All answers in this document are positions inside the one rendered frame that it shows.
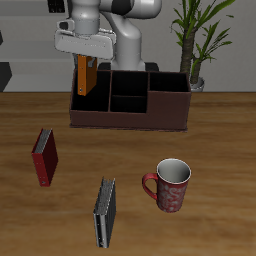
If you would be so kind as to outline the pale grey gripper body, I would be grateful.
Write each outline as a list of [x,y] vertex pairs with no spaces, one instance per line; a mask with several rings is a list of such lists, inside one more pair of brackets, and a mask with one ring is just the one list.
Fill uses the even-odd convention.
[[116,34],[111,30],[100,29],[95,35],[76,37],[71,31],[57,30],[55,48],[62,52],[112,59]]

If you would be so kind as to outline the orange book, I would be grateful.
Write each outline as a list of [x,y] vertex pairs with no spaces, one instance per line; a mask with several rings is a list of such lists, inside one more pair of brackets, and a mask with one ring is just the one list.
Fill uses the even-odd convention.
[[78,94],[86,96],[97,83],[97,58],[92,68],[88,67],[88,62],[93,57],[78,56]]

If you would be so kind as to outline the dark brown desk caddy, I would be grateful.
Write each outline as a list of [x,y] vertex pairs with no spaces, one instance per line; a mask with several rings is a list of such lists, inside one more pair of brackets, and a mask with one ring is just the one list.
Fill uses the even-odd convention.
[[78,79],[73,79],[70,125],[185,132],[190,99],[184,73],[100,70],[85,96],[78,94]]

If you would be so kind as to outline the red book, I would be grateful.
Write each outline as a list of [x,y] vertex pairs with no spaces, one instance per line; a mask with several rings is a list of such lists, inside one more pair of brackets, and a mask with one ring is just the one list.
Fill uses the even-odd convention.
[[41,129],[31,155],[39,185],[41,187],[49,187],[58,163],[58,155],[52,129]]

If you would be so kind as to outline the red patterned mug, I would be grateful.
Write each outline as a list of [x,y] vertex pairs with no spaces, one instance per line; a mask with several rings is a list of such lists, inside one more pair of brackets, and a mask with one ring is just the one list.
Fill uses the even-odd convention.
[[[162,160],[157,165],[156,173],[148,173],[143,176],[142,186],[144,191],[156,200],[160,210],[174,213],[182,207],[190,177],[191,169],[184,161],[169,158]],[[146,181],[149,179],[156,182],[156,193],[146,186]]]

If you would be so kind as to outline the black book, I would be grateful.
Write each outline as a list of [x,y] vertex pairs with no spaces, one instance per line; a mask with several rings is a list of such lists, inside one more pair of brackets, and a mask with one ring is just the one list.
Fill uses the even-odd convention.
[[115,216],[115,180],[102,178],[93,211],[96,244],[98,247],[109,247]]

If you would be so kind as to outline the green pot plant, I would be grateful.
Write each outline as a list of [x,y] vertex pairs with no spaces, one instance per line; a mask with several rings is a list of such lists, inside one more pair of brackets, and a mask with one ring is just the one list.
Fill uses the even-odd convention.
[[181,0],[179,5],[182,11],[174,9],[178,18],[170,26],[182,49],[180,71],[188,75],[192,92],[202,92],[204,89],[205,81],[200,77],[202,63],[206,60],[212,62],[214,51],[231,44],[231,41],[226,41],[229,28],[214,36],[219,21],[208,27],[205,24],[235,0],[223,0],[220,3],[213,0],[205,10],[201,8],[201,2],[202,0]]

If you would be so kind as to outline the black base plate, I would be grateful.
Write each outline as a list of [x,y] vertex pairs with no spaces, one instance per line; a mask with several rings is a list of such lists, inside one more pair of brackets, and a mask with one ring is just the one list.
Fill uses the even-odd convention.
[[[98,65],[99,70],[110,70],[111,63],[110,62],[102,62]],[[154,62],[146,62],[145,63],[145,70],[146,71],[159,71],[159,67]]]

